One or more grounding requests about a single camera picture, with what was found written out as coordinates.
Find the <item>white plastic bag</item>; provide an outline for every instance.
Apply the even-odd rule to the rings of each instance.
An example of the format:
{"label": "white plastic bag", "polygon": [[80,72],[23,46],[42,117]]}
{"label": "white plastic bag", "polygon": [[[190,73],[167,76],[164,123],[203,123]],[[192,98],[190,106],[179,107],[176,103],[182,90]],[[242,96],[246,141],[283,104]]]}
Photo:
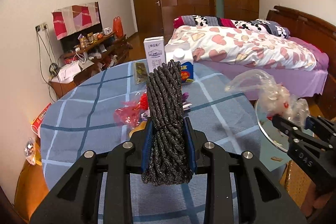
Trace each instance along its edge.
{"label": "white plastic bag", "polygon": [[237,75],[225,86],[232,94],[259,89],[259,104],[268,119],[276,114],[283,116],[301,128],[305,127],[309,113],[305,99],[297,99],[281,84],[277,84],[272,75],[263,70],[253,69]]}
{"label": "white plastic bag", "polygon": [[25,146],[25,156],[26,160],[31,164],[35,165],[36,164],[36,143],[35,139],[29,138],[29,141],[26,143]]}

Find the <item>black rope bundle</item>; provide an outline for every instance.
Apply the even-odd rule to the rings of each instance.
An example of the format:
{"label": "black rope bundle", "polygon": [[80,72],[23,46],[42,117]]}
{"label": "black rope bundle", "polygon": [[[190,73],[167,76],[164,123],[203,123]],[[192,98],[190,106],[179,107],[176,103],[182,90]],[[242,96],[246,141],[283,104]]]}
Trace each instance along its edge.
{"label": "black rope bundle", "polygon": [[157,132],[153,135],[148,168],[142,174],[142,181],[155,186],[188,183],[192,173],[183,139],[180,62],[170,60],[149,74],[147,98]]}

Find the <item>plastic bag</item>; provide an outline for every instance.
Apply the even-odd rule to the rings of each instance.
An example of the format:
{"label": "plastic bag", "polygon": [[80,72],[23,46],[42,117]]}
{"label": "plastic bag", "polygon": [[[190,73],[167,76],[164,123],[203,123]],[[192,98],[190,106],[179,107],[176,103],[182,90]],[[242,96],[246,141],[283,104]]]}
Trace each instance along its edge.
{"label": "plastic bag", "polygon": [[123,102],[124,107],[114,111],[113,117],[115,122],[122,122],[135,128],[140,124],[140,112],[148,110],[148,101],[146,92],[137,92],[133,100]]}
{"label": "plastic bag", "polygon": [[26,143],[25,146],[25,156],[26,160],[31,164],[35,165],[36,164],[36,143],[33,138],[29,138],[29,141]]}
{"label": "plastic bag", "polygon": [[115,32],[115,34],[118,38],[120,38],[124,35],[124,30],[123,30],[123,26],[121,24],[121,18],[120,17],[115,17],[113,19],[113,31]]}
{"label": "plastic bag", "polygon": [[259,89],[259,104],[268,119],[276,114],[283,116],[298,126],[304,128],[309,113],[305,99],[297,99],[274,77],[263,70],[253,69],[237,75],[225,86],[225,91],[239,93]]}

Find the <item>pink plastic wrapper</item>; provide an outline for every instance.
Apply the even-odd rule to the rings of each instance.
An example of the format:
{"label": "pink plastic wrapper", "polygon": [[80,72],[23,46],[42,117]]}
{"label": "pink plastic wrapper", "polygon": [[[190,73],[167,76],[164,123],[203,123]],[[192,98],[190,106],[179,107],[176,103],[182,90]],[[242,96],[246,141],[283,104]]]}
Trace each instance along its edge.
{"label": "pink plastic wrapper", "polygon": [[124,107],[114,111],[115,122],[122,122],[130,128],[136,128],[140,124],[140,113],[148,109],[147,93],[137,92],[133,100],[123,102]]}

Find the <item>mug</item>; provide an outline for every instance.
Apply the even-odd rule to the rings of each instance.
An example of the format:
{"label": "mug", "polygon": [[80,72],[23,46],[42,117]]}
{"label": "mug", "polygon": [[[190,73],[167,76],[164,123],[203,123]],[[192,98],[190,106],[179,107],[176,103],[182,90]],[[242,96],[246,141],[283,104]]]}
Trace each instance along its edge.
{"label": "mug", "polygon": [[103,29],[103,34],[104,35],[109,35],[110,33],[112,33],[112,28],[104,28]]}

